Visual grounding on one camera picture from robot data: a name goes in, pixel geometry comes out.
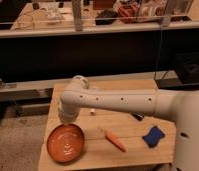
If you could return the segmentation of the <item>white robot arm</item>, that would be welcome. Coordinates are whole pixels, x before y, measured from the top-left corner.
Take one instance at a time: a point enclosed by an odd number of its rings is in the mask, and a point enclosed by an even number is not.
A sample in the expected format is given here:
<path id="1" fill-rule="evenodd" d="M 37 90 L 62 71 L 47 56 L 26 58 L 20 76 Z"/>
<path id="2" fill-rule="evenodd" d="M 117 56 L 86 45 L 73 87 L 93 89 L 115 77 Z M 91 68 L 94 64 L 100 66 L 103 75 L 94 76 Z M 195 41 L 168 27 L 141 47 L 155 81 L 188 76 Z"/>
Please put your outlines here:
<path id="1" fill-rule="evenodd" d="M 81 108 L 96 108 L 154 116 L 176 125 L 171 171 L 199 171 L 199 90 L 94 90 L 88 80 L 75 76 L 64 88 L 58 105 L 67 123 Z"/>

